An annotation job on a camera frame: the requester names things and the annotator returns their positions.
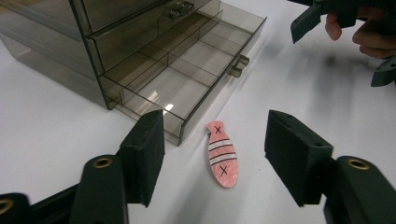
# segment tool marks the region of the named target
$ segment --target white table surface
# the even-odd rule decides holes
[[[236,147],[239,179],[222,188],[207,160],[205,118],[180,147],[166,143],[149,208],[129,205],[131,223],[325,223],[321,205],[299,208],[264,158],[268,111],[290,113],[334,146],[333,157],[374,163],[396,186],[396,87],[372,88],[380,61],[333,42],[324,23],[293,45],[290,24],[306,7],[281,0],[224,1],[268,16],[231,98],[217,113]],[[0,194],[37,203],[77,184],[89,159],[114,154],[134,121],[108,111],[15,61],[0,45]]]

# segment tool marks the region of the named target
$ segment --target finger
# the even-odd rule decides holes
[[[375,49],[361,46],[360,50],[361,53],[378,59],[388,58],[396,54],[396,49]]]
[[[385,19],[386,11],[377,7],[360,7],[358,10],[358,18],[366,18],[374,21],[382,21]]]
[[[335,14],[327,15],[325,29],[332,40],[339,39],[341,34],[343,33],[343,31],[341,30],[341,26],[337,21],[337,15]]]
[[[354,43],[374,49],[396,49],[396,35],[381,35],[377,22],[367,21],[353,35]]]

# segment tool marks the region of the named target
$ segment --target fish-shaped object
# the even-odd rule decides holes
[[[222,121],[212,121],[210,130],[209,162],[215,178],[224,188],[232,188],[238,179],[238,160],[233,143],[224,131]]]

